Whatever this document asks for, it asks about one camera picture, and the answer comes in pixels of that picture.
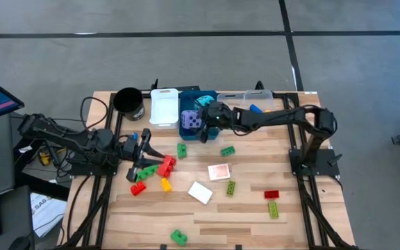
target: floor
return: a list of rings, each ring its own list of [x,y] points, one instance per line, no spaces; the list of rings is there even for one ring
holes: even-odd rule
[[[128,37],[165,31],[244,35]],[[344,155],[356,244],[400,249],[400,147],[390,139],[400,133],[397,31],[397,0],[0,0],[0,85],[26,103],[22,112],[68,118],[95,90],[144,89],[156,78],[162,87],[246,90],[261,80],[318,91],[339,122],[331,143]]]

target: red block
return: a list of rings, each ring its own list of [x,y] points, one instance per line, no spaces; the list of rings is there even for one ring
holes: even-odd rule
[[[138,181],[137,185],[132,185],[131,187],[131,193],[133,196],[137,196],[137,194],[141,193],[143,190],[146,189],[146,186],[142,181]]]
[[[277,199],[280,197],[278,190],[265,191],[265,199]]]
[[[172,156],[165,156],[163,163],[157,169],[157,174],[168,178],[171,175],[172,170],[174,170],[176,160]]]

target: yellow lego brick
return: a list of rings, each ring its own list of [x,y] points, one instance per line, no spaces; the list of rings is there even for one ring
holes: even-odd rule
[[[172,191],[171,183],[169,183],[169,181],[166,178],[162,178],[161,179],[161,186],[163,187],[163,190],[165,192],[171,192]]]

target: green block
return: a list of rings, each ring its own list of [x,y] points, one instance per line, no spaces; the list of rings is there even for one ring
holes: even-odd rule
[[[278,219],[277,204],[275,202],[269,202],[268,208],[271,219]]]
[[[171,234],[171,239],[175,242],[177,242],[177,244],[180,247],[183,247],[186,245],[186,241],[188,237],[184,234],[182,234],[179,230],[175,230],[172,234]]]
[[[137,181],[145,180],[155,173],[158,169],[158,165],[150,166],[144,168],[142,171],[137,173]]]
[[[222,149],[222,156],[230,156],[235,153],[233,146]]]
[[[186,157],[186,145],[184,144],[177,144],[177,154],[178,154],[178,159],[183,159]]]
[[[228,182],[228,190],[226,191],[226,195],[233,196],[234,188],[235,188],[235,181],[229,181]]]

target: blue bin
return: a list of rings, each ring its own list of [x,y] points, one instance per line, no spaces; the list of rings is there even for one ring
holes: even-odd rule
[[[214,100],[217,100],[217,93],[216,91],[209,90],[209,91],[183,91],[180,94],[180,109],[179,109],[179,114],[178,114],[178,133],[180,134],[181,139],[183,140],[198,140],[197,134],[190,130],[190,129],[184,129],[181,126],[181,113],[185,110],[195,110],[194,107],[194,100],[202,97],[204,95],[209,95]],[[209,129],[209,137],[208,140],[215,140],[217,136],[219,135],[220,130],[218,128],[210,128]]]

